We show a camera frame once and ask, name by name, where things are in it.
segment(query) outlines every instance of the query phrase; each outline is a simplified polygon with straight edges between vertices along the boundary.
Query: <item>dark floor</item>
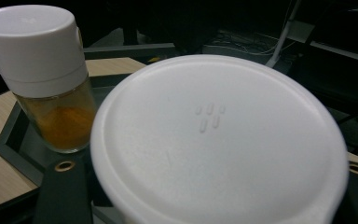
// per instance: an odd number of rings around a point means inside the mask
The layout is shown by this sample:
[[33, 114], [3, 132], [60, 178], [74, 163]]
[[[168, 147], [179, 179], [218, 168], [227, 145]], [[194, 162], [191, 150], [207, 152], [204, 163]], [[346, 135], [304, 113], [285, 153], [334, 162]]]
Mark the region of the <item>dark floor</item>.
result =
[[[200, 53], [227, 55], [266, 64], [277, 43], [277, 38], [274, 36], [277, 35], [234, 34], [228, 31], [219, 31], [215, 38], [203, 46]], [[116, 29], [92, 44], [91, 47], [122, 46], [123, 42], [122, 30]], [[140, 44], [152, 43], [147, 36], [141, 34], [138, 34], [138, 42]], [[285, 41], [280, 60], [277, 61], [274, 69], [286, 74], [297, 56], [298, 48], [301, 48], [301, 44], [291, 40]], [[348, 116], [348, 114], [335, 109], [327, 109], [335, 120], [341, 120]], [[347, 143], [348, 151], [351, 152], [358, 145], [358, 118], [340, 124], [339, 128]]]

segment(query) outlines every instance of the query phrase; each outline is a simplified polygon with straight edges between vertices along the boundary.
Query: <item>yellow liquid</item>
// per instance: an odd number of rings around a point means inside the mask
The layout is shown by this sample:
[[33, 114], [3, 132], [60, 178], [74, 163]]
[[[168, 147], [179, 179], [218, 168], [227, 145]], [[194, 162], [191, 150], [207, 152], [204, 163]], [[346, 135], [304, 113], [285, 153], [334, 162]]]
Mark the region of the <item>yellow liquid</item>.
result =
[[88, 78], [77, 88], [58, 96], [16, 97], [36, 131], [52, 150], [75, 152], [90, 141], [96, 105]]

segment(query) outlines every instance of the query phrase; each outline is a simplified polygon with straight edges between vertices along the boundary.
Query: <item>round white lid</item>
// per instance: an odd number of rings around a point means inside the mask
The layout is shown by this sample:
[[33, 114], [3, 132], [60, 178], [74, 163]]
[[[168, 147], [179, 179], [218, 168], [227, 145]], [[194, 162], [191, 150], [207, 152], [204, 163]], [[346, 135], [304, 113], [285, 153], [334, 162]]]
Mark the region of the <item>round white lid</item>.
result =
[[264, 65], [192, 55], [148, 65], [101, 105], [91, 156], [135, 223], [329, 223], [348, 178], [325, 107]]

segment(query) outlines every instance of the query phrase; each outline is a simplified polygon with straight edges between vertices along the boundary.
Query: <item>white lid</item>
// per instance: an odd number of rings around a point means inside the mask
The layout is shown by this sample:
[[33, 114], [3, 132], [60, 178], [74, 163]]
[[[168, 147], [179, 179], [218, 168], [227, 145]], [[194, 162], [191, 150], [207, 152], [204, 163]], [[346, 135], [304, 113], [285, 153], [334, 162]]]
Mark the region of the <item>white lid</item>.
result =
[[325, 107], [258, 63], [193, 55], [120, 82], [99, 108], [91, 156], [135, 223], [329, 223], [347, 151]]
[[74, 15], [59, 7], [0, 8], [0, 74], [25, 97], [69, 91], [87, 77]]

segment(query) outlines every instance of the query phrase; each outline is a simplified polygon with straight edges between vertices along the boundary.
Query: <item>wooden surface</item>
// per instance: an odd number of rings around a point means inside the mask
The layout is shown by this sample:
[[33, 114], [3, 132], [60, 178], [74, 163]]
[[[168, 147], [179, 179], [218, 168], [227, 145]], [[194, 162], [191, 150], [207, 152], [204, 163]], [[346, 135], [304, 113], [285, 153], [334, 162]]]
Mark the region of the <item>wooden surface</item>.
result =
[[[87, 67], [89, 75], [93, 77], [133, 73], [145, 67], [145, 65], [129, 58], [122, 58], [90, 60], [87, 61]], [[15, 102], [16, 100], [11, 92], [0, 95], [0, 132]], [[358, 156], [354, 156], [351, 153], [348, 155], [350, 161], [358, 162]], [[20, 196], [34, 188], [36, 186], [30, 180], [0, 157], [0, 203]]]

